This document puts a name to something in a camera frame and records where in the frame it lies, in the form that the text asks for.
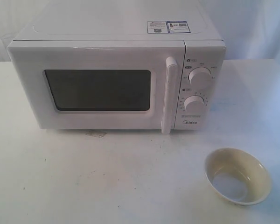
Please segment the white Midea microwave body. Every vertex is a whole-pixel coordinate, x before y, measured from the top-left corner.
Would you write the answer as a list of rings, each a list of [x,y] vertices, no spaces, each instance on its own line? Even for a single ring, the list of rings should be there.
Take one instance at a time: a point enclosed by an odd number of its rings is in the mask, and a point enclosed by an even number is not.
[[[191,33],[149,34],[148,21],[186,21]],[[186,50],[172,130],[203,125],[226,52],[197,0],[53,0],[13,41],[183,41]],[[212,76],[210,86],[201,90],[192,88],[188,78],[198,67]],[[185,111],[184,101],[190,96],[204,99],[202,113]]]

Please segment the cream ceramic bowl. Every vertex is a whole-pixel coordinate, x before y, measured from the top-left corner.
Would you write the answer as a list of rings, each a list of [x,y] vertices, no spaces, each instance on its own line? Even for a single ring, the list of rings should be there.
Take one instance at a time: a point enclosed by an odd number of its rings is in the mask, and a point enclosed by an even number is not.
[[[240,149],[225,147],[209,153],[204,172],[214,192],[235,205],[259,204],[272,189],[267,169],[257,158]]]

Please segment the blue white warning label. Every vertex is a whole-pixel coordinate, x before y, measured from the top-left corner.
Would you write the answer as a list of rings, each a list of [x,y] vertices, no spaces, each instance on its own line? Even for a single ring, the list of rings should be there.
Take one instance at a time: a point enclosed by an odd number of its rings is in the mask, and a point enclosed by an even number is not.
[[[186,21],[148,21],[149,34],[184,34],[191,33]]]

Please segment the white microwave door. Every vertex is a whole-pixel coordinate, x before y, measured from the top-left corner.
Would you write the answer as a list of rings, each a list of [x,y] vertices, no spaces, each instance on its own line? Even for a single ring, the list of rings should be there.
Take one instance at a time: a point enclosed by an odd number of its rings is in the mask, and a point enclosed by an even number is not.
[[[13,41],[42,129],[174,128],[183,41]]]

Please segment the white lower timer knob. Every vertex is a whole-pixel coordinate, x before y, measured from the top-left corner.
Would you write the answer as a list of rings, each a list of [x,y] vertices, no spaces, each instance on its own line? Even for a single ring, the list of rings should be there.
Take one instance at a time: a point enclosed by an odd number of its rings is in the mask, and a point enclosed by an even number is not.
[[[190,96],[184,101],[187,113],[202,113],[205,109],[204,99],[200,96]]]

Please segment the white upper power knob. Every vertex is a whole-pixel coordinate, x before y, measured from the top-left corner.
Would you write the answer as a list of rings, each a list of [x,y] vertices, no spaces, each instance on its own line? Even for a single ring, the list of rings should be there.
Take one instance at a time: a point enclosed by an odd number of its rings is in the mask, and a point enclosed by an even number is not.
[[[211,72],[205,67],[198,67],[189,73],[189,82],[196,90],[205,89],[210,86],[212,81]]]

